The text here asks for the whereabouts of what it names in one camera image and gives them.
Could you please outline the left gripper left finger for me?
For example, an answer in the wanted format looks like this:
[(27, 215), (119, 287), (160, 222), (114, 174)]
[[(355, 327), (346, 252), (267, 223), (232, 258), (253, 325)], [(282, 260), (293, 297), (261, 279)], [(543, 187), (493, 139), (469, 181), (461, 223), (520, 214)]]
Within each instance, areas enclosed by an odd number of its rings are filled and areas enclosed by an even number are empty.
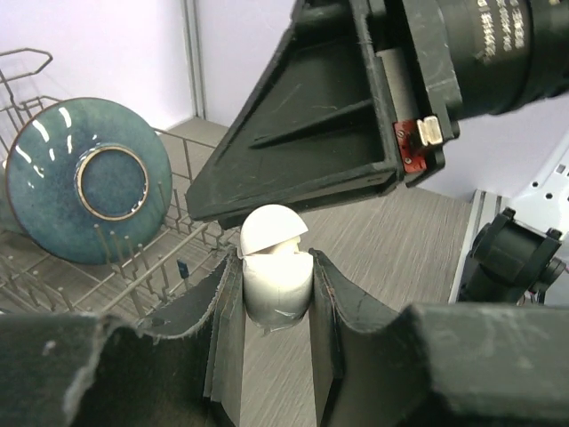
[(110, 314), (4, 314), (2, 425), (238, 425), (242, 284), (229, 253), (138, 325)]

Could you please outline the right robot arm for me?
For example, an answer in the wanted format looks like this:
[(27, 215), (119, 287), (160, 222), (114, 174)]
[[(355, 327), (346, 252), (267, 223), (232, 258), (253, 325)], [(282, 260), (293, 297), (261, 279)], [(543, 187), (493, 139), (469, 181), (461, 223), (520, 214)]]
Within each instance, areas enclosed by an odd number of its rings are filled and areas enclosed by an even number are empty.
[(442, 170), (461, 120), (567, 90), (565, 1), (299, 1), (188, 212), (230, 229), (381, 197)]

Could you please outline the oval white charging case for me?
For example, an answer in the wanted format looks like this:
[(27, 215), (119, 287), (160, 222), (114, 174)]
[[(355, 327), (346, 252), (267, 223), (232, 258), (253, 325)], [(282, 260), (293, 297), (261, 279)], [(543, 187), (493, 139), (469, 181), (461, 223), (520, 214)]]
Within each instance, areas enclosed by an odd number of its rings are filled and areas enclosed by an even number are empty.
[(255, 209), (241, 227), (245, 308), (266, 334), (296, 326), (308, 310), (314, 257), (300, 250), (307, 232), (303, 219), (284, 205)]

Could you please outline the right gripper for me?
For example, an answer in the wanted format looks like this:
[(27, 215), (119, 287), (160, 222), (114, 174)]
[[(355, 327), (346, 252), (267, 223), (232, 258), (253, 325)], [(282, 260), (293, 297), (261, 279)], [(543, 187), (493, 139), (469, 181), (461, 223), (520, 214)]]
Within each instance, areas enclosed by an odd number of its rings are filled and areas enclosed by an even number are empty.
[(299, 1), (236, 120), (188, 188), (224, 227), (415, 187), (445, 167), (462, 96), (437, 1)]

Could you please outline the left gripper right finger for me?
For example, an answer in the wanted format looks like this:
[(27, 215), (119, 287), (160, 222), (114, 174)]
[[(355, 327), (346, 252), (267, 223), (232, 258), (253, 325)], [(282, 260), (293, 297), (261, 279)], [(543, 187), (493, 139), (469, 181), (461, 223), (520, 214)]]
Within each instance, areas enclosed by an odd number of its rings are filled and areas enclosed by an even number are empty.
[(320, 426), (565, 426), (568, 312), (538, 305), (392, 310), (313, 252)]

